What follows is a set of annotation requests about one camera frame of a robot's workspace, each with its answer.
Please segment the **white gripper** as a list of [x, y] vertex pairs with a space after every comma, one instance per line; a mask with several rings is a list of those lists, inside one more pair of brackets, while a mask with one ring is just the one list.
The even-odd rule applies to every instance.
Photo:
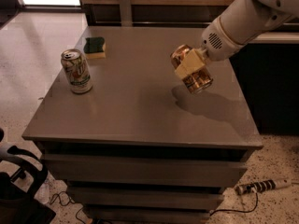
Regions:
[[[201, 45], [206, 49], [206, 55], [211, 61], [226, 60], [245, 46], [229, 34], [222, 23], [221, 17], [216, 18], [204, 30], [201, 36]], [[179, 58], [181, 61], [175, 69], [175, 73], [180, 79], [184, 79], [206, 66], [205, 60], [198, 49], [184, 51]]]

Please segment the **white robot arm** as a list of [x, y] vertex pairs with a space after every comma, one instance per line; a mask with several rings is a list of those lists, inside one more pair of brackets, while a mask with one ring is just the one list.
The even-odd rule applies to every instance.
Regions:
[[228, 59], [294, 17], [299, 17], [299, 0], [234, 0], [204, 30], [200, 47], [179, 57], [175, 73], [183, 79], [210, 61]]

